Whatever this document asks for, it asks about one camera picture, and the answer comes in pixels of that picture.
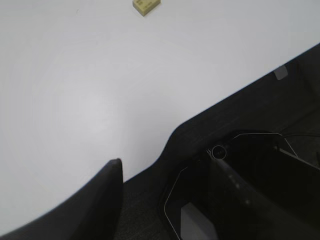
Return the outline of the black robot base housing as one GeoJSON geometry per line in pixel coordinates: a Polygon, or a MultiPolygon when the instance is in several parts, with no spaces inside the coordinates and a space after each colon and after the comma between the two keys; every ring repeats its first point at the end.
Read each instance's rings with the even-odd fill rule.
{"type": "Polygon", "coordinates": [[[210,160],[226,162],[254,189],[320,231],[320,169],[287,135],[233,131],[208,143],[170,173],[159,215],[171,240],[220,240],[209,215],[210,160]]]}

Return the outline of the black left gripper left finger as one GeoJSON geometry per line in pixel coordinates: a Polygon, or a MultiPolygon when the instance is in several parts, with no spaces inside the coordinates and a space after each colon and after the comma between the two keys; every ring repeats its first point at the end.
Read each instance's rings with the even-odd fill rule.
{"type": "Polygon", "coordinates": [[[86,185],[2,240],[112,240],[123,206],[123,165],[110,160],[86,185]]]}

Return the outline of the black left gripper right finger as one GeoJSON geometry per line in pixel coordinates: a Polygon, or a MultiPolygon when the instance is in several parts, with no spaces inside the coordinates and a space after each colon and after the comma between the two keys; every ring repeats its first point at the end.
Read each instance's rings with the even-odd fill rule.
{"type": "Polygon", "coordinates": [[[209,215],[220,240],[318,240],[320,232],[269,200],[226,162],[209,161],[209,215]]]}

